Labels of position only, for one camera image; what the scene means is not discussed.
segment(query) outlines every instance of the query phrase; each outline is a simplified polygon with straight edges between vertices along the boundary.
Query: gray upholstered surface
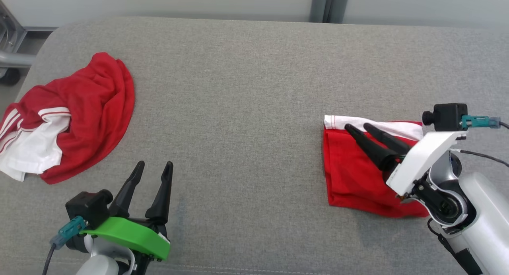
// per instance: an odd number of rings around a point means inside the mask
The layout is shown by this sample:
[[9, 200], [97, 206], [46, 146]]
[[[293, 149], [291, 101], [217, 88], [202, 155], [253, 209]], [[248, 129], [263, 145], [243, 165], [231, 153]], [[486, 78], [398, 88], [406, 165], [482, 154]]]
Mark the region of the gray upholstered surface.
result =
[[[327, 204], [324, 114], [419, 120], [435, 103], [509, 119], [509, 35], [433, 27], [110, 18], [67, 25], [42, 47], [22, 93], [95, 52], [131, 70], [136, 105], [118, 147], [54, 186], [0, 178], [2, 274], [40, 273], [47, 241], [82, 190], [116, 192], [138, 160], [141, 217], [175, 163], [169, 262], [148, 274], [461, 274], [424, 219]], [[509, 134], [475, 130], [464, 147], [508, 158]], [[461, 156], [509, 195], [507, 169]], [[50, 274], [86, 255], [63, 248]]]

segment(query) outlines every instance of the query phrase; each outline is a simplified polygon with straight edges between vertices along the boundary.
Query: red and white shirt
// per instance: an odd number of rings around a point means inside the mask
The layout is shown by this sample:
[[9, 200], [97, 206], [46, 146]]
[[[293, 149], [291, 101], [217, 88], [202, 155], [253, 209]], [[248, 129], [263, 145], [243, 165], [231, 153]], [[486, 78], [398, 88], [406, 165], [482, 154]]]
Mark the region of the red and white shirt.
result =
[[377, 122], [360, 117], [325, 115], [323, 159], [329, 204], [384, 217], [427, 217], [427, 210], [420, 203], [402, 203], [396, 197], [396, 192], [385, 184], [382, 172], [345, 130], [345, 125], [351, 124], [366, 132], [364, 123], [370, 123], [410, 146], [423, 137], [420, 122]]
[[58, 183], [90, 168], [120, 142], [134, 109], [134, 85], [121, 60], [105, 52], [65, 78], [37, 85], [0, 123], [0, 170]]

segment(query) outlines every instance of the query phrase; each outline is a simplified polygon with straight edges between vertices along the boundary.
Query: metal frame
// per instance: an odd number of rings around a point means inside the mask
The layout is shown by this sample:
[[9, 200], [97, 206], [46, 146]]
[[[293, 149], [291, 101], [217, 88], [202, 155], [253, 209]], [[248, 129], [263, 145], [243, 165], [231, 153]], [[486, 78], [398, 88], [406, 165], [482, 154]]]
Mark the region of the metal frame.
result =
[[54, 32], [58, 27], [24, 27], [27, 32]]
[[26, 34], [27, 31], [0, 0], [0, 77], [10, 67], [31, 67], [35, 55], [16, 53]]
[[309, 22], [343, 23], [348, 0], [312, 0]]

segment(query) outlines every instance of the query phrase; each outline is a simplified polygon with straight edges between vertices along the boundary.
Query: white wall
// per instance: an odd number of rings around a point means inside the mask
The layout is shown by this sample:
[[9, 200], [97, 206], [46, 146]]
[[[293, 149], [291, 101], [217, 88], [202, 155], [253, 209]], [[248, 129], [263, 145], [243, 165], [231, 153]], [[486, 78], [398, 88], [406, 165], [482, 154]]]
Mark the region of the white wall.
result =
[[344, 23], [509, 27], [509, 0], [348, 0]]
[[[24, 27], [103, 15], [307, 21], [311, 0], [2, 0]], [[344, 23], [509, 27], [509, 0], [349, 0]]]
[[103, 15], [307, 21], [311, 0], [2, 0], [24, 27]]

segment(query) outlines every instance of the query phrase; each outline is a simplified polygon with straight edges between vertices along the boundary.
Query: black cable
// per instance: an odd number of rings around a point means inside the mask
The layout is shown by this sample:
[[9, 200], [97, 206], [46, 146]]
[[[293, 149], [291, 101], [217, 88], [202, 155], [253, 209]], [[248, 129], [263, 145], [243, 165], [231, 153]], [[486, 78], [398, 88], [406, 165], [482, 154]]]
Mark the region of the black cable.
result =
[[481, 153], [467, 151], [467, 150], [460, 150], [460, 153], [470, 154], [470, 155], [474, 155], [474, 156], [479, 156], [479, 157], [483, 157], [483, 158], [486, 158], [486, 159], [490, 159], [490, 160], [493, 160], [493, 161], [496, 161], [496, 162], [499, 162], [499, 163], [503, 163], [506, 167], [509, 168], [509, 163], [507, 163], [506, 161], [502, 161], [501, 159], [497, 159], [495, 157], [491, 157], [491, 156], [486, 155], [486, 154], [481, 154]]
[[502, 121], [499, 122], [500, 126], [504, 126], [505, 128], [509, 129], [509, 125], [507, 123], [504, 123]]
[[440, 236], [440, 233], [438, 233], [438, 232], [434, 231], [434, 230], [433, 230], [433, 228], [431, 228], [430, 223], [431, 223], [431, 221], [432, 221], [432, 220], [433, 220], [433, 218], [431, 218], [431, 219], [429, 219], [429, 220], [427, 221], [427, 228], [429, 228], [429, 231], [433, 232], [433, 234], [434, 234], [434, 235], [436, 235], [436, 236]]
[[44, 264], [44, 269], [42, 270], [42, 275], [46, 275], [48, 273], [49, 261], [51, 261], [51, 257], [53, 256], [53, 252], [55, 251], [56, 244], [52, 244], [49, 249], [48, 257], [46, 258], [46, 263]]

